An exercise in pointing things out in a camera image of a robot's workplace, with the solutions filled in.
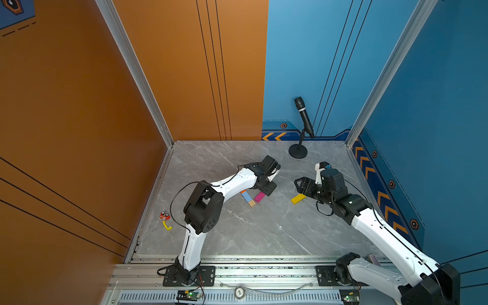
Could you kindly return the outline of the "yellow building block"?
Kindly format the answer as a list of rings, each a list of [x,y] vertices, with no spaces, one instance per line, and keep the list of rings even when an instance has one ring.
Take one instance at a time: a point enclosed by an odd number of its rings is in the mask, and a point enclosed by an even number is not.
[[[296,204],[298,204],[299,202],[301,202],[301,201],[302,201],[303,199],[305,199],[305,198],[306,198],[306,195],[304,195],[304,194],[298,194],[298,195],[296,195],[295,197],[293,197],[293,198],[291,199],[291,202],[292,202],[294,205],[296,205]]]

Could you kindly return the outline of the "pink building block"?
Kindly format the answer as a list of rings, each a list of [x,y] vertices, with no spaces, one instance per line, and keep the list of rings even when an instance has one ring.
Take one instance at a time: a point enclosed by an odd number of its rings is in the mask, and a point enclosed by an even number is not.
[[[258,195],[255,196],[254,201],[256,203],[260,203],[265,196],[266,195],[263,192],[260,192]]]

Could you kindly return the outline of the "blue building block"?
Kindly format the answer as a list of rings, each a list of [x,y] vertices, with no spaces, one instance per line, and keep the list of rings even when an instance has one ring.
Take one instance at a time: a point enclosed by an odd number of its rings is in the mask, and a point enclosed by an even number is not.
[[[245,198],[245,200],[246,200],[248,203],[249,203],[251,200],[253,200],[253,199],[252,199],[252,197],[251,197],[251,196],[249,195],[249,193],[247,193],[247,192],[242,193],[241,195],[242,195],[242,196]]]

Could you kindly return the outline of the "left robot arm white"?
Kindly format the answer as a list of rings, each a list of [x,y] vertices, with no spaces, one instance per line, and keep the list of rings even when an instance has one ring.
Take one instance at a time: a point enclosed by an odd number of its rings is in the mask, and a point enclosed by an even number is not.
[[[236,174],[216,182],[196,181],[195,188],[184,207],[184,222],[176,224],[186,230],[184,243],[174,264],[162,267],[156,274],[160,277],[175,271],[185,285],[195,283],[199,278],[201,255],[207,233],[219,221],[226,201],[248,189],[258,189],[270,196],[277,185],[273,179],[281,165],[272,157],[263,161],[239,165]]]

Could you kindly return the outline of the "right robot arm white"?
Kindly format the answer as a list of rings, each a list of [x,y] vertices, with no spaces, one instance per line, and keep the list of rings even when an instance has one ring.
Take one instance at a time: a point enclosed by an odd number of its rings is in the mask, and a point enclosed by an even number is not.
[[[409,243],[390,227],[372,205],[348,193],[341,177],[296,179],[297,192],[328,204],[335,216],[366,236],[396,266],[396,273],[368,262],[353,252],[336,261],[339,283],[364,283],[400,304],[460,304],[460,273],[450,264],[441,265]]]

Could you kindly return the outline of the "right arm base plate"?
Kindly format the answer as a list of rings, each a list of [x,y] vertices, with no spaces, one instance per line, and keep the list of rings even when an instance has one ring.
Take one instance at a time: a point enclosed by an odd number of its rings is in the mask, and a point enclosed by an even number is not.
[[[355,280],[341,280],[336,273],[336,267],[332,265],[319,265],[315,267],[316,279],[320,287],[353,287],[360,284],[361,287],[367,287],[367,284],[356,282]]]

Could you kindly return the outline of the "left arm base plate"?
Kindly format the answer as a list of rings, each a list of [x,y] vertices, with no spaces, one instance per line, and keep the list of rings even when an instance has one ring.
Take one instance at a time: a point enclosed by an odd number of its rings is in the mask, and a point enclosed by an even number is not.
[[[176,267],[174,264],[159,270],[158,274],[163,277],[164,287],[183,287],[201,285],[203,287],[213,287],[216,279],[215,266],[197,266],[191,271]]]

